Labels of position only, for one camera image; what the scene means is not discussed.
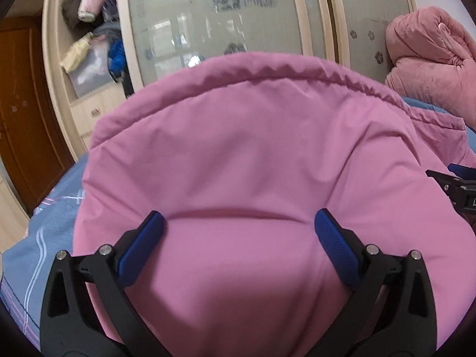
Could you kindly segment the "pink and white padded jacket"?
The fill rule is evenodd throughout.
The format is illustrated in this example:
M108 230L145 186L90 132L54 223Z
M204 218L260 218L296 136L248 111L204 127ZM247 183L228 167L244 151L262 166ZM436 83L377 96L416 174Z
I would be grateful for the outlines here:
M174 356L303 356L350 294L315 234L325 208L422 253L444 342L475 300L475 233L427 176L451 164L475 165L458 117L315 57L216 57L98 120L73 253L156 210L165 239L127 295Z

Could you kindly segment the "blue plaid bed blanket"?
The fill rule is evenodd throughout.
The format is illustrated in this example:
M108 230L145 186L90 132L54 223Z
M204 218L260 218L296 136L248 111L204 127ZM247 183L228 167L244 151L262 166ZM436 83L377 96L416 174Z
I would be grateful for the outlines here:
M40 347L40 312L49 269L58 251L73 248L87 158L83 155L41 201L26 238L2 254L1 302L35 348Z

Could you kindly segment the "rolled pink quilt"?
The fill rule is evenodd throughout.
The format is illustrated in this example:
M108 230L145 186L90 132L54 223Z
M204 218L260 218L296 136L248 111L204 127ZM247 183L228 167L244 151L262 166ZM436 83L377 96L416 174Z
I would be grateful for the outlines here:
M462 24L439 7L420 8L387 26L386 49L387 86L475 128L475 40Z

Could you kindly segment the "brown wooden door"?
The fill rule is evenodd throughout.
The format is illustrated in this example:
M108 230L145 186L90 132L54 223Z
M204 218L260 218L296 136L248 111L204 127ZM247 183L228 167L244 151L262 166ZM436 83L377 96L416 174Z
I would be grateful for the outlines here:
M50 99L40 20L1 20L1 160L28 215L74 165Z

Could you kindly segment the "beige wardrobe drawer unit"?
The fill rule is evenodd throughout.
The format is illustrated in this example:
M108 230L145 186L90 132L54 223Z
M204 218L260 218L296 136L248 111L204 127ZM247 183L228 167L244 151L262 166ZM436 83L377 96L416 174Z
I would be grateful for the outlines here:
M126 100L123 82L109 71L109 44L91 40L89 31L72 29L66 0L43 0L42 46L48 90L60 131L72 157L90 147L96 122Z

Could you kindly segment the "right frosted wardrobe sliding door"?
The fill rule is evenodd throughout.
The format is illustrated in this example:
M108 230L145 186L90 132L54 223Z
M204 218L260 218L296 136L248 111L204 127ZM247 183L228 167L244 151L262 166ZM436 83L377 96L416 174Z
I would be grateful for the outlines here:
M384 82L393 63L386 49L386 28L415 10L415 0L327 0L335 61Z

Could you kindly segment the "frosted wardrobe sliding door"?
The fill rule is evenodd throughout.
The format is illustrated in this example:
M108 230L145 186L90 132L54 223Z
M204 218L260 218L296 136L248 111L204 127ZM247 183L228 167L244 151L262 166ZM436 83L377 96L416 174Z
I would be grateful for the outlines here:
M236 52L313 54L305 0L119 0L131 84Z
M335 61L384 82L393 63L386 49L386 28L415 10L415 0L327 0Z

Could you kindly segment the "clear plastic storage box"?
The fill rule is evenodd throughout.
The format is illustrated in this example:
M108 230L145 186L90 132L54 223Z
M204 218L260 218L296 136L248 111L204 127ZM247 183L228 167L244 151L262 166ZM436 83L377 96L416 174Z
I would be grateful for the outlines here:
M81 65L69 73L78 98L114 82L109 73L108 51L109 43L107 41L93 43Z

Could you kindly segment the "blue garment in wardrobe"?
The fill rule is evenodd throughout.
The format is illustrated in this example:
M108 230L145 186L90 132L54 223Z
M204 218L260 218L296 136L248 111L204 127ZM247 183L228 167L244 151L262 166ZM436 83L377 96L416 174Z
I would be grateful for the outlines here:
M117 39L110 44L108 60L109 73L112 79L117 82L127 66L125 49L121 39Z

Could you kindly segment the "cream folded cloth in wardrobe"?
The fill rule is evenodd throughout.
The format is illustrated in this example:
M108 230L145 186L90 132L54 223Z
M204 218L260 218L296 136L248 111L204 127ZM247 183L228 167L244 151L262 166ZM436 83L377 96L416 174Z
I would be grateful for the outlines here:
M69 47L68 51L60 61L60 66L66 73L71 73L76 70L85 60L85 57L90 50L90 41L93 38L93 33L88 32Z

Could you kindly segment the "left frosted wardrobe sliding door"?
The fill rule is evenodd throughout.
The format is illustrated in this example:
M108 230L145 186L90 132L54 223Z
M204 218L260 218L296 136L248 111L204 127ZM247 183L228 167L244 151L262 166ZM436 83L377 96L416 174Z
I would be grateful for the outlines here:
M131 84L236 52L313 54L305 0L119 0Z

